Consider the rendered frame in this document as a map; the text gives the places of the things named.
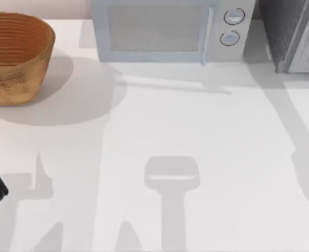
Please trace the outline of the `round microwave knob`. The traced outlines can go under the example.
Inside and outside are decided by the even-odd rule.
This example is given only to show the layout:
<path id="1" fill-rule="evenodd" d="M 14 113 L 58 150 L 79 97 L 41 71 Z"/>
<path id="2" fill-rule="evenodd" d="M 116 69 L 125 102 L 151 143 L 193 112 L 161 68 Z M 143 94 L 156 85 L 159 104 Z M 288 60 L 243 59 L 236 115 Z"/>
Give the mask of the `round microwave knob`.
<path id="1" fill-rule="evenodd" d="M 224 21 L 228 25 L 238 25 L 244 20 L 244 18 L 245 12 L 240 8 L 228 10 L 224 14 Z"/>
<path id="2" fill-rule="evenodd" d="M 227 33 L 223 33 L 219 40 L 223 46 L 231 47 L 239 42 L 240 34 L 237 31 L 231 30 Z"/>

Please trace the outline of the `pale microwave oven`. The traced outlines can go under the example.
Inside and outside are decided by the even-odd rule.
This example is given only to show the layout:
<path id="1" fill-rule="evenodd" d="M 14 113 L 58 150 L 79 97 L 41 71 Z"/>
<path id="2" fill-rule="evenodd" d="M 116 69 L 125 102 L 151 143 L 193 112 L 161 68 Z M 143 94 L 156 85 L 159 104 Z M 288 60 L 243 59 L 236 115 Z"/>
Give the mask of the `pale microwave oven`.
<path id="1" fill-rule="evenodd" d="M 243 57 L 243 51 L 252 20 L 256 0 L 213 0 L 216 4 L 211 26 L 207 63 L 209 62 L 236 62 Z M 244 20 L 238 25 L 228 25 L 224 21 L 224 14 L 231 9 L 240 8 L 245 12 Z M 239 42 L 231 47 L 220 43 L 223 33 L 234 30 L 240 34 Z"/>

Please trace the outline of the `microwave oven door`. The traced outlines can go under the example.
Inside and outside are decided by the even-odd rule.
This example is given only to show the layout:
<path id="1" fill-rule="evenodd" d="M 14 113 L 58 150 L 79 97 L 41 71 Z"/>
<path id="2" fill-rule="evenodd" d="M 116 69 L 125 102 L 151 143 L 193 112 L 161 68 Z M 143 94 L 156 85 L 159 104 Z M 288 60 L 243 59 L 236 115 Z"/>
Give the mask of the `microwave oven door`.
<path id="1" fill-rule="evenodd" d="M 213 0 L 90 0 L 101 62 L 200 62 Z"/>

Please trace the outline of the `brown wicker basket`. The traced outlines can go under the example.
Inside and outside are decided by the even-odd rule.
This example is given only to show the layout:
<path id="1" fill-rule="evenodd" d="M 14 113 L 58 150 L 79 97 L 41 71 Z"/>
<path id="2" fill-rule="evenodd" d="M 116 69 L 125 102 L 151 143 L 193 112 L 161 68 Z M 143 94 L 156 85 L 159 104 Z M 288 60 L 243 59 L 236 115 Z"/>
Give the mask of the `brown wicker basket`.
<path id="1" fill-rule="evenodd" d="M 42 19 L 0 12 L 0 106 L 32 101 L 45 79 L 56 35 Z"/>

